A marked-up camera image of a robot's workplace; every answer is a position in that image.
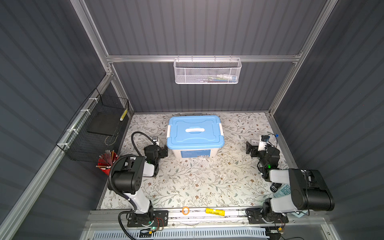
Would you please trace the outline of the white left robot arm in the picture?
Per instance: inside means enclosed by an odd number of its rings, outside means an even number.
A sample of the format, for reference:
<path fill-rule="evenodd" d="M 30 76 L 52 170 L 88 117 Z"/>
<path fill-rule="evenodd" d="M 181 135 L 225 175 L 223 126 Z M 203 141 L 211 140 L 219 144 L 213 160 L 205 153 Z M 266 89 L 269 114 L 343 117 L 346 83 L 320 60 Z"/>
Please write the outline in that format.
<path fill-rule="evenodd" d="M 144 156 L 141 155 L 134 142 L 135 135 L 142 135 L 152 143 L 144 148 Z M 128 239 L 134 240 L 135 237 L 127 231 L 127 228 L 143 227 L 139 237 L 150 238 L 168 225 L 169 211 L 155 210 L 153 203 L 141 189 L 144 178 L 157 176 L 160 159 L 168 156 L 168 147 L 160 147 L 158 141 L 139 131 L 132 133 L 131 141 L 137 154 L 121 156 L 112 164 L 107 186 L 109 190 L 131 204 L 130 210 L 119 213 L 118 222 Z"/>

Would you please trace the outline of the blue plastic bin lid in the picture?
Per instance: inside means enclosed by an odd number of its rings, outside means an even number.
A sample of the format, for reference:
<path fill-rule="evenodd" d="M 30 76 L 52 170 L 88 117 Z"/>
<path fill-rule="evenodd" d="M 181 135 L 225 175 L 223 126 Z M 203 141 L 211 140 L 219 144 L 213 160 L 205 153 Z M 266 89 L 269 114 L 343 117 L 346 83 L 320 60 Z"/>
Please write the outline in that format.
<path fill-rule="evenodd" d="M 219 117 L 172 117 L 167 130 L 167 146 L 171 150 L 199 150 L 222 148 L 224 131 Z"/>

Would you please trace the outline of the white plastic storage bin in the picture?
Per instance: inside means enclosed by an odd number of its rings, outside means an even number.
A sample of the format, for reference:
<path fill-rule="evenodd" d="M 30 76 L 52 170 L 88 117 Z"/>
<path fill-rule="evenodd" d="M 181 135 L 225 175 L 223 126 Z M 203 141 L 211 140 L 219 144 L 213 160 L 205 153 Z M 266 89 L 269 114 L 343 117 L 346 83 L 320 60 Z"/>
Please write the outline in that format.
<path fill-rule="evenodd" d="M 221 123 L 168 125 L 167 146 L 178 159 L 214 157 L 224 145 Z"/>

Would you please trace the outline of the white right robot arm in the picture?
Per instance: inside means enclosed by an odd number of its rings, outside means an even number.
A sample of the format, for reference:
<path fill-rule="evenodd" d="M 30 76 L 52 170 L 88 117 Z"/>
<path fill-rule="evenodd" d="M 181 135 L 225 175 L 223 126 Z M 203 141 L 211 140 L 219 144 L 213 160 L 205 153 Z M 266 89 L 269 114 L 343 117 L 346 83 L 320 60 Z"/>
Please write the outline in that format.
<path fill-rule="evenodd" d="M 271 183 L 276 193 L 288 186 L 290 192 L 282 197 L 267 198 L 261 207 L 245 210 L 250 224 L 286 224 L 287 214 L 304 211 L 332 211 L 335 201 L 322 174 L 318 170 L 280 169 L 280 150 L 268 142 L 254 145 L 246 142 L 246 153 L 257 158 L 257 169 L 262 178 Z"/>

